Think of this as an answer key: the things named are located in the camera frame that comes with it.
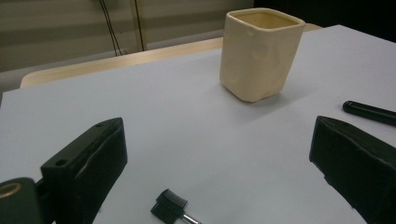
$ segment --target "hole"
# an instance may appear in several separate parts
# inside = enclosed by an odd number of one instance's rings
[[[22,188],[20,183],[11,183],[0,187],[0,199],[6,198],[18,192]]]
[[[63,166],[67,164],[67,160],[59,160],[55,163],[56,166]]]

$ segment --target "black handle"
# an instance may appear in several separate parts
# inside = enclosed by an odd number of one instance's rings
[[[349,114],[396,126],[396,112],[393,111],[353,101],[346,101],[343,104],[343,109]]]

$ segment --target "cream ceramic cup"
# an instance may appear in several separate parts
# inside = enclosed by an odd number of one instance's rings
[[[227,13],[220,81],[242,101],[279,93],[294,60],[305,22],[270,8]]]

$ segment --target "wall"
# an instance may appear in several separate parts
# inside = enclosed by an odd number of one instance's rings
[[[253,0],[136,0],[147,44],[224,28],[227,12],[253,7]]]
[[[120,47],[139,51],[130,1],[106,6]],[[0,72],[112,50],[98,0],[0,0]]]
[[[322,27],[341,24],[396,42],[396,6],[391,0],[255,0],[255,7],[277,9]]]

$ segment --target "cup rim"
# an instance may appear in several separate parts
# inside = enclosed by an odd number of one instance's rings
[[[283,19],[296,22],[296,24],[289,25],[289,26],[277,27],[277,28],[261,28],[261,27],[252,25],[252,24],[250,24],[248,22],[245,22],[245,21],[242,21],[242,20],[239,20],[238,18],[236,18],[236,16],[244,16],[244,15],[249,15],[249,14],[256,14],[256,13],[259,13],[259,12],[267,12],[269,14],[273,14],[273,15],[281,17]],[[297,17],[291,16],[289,14],[286,14],[284,12],[281,12],[281,11],[278,11],[278,10],[274,10],[274,9],[271,9],[271,8],[267,8],[267,7],[254,7],[254,8],[248,8],[248,9],[230,11],[230,12],[227,13],[227,17],[229,17],[230,19],[242,22],[245,25],[250,26],[250,27],[252,27],[254,29],[265,30],[265,31],[277,31],[277,30],[289,29],[289,28],[292,28],[292,27],[305,26],[305,21],[303,21],[303,20],[301,20],[301,19],[299,19]]]

